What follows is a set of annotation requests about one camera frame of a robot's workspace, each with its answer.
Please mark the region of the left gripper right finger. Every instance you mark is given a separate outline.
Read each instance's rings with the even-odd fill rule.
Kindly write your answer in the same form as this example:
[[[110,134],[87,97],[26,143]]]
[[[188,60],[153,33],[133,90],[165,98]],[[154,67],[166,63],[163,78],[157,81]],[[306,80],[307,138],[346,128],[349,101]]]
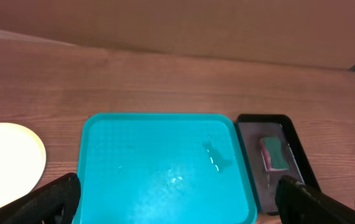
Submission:
[[[282,224],[355,224],[355,209],[288,175],[278,182],[275,203]]]

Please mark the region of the green scrub sponge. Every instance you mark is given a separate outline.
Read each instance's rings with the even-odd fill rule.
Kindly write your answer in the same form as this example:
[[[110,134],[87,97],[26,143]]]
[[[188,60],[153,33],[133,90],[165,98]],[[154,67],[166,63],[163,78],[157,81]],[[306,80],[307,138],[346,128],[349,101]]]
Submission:
[[[282,142],[277,137],[267,136],[259,140],[265,170],[277,172],[288,170],[289,165],[282,153]]]

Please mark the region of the yellow plate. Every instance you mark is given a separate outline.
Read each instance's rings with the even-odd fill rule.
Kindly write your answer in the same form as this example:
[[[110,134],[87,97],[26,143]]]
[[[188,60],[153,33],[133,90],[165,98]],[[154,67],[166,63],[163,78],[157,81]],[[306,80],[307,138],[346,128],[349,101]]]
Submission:
[[[45,169],[40,137],[20,124],[0,123],[0,208],[25,196]]]

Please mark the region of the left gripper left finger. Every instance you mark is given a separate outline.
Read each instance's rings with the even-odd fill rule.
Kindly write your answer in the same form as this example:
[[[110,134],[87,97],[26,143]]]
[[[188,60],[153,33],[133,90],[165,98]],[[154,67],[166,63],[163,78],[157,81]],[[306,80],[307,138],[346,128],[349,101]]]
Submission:
[[[0,208],[0,224],[72,223],[81,184],[70,172]]]

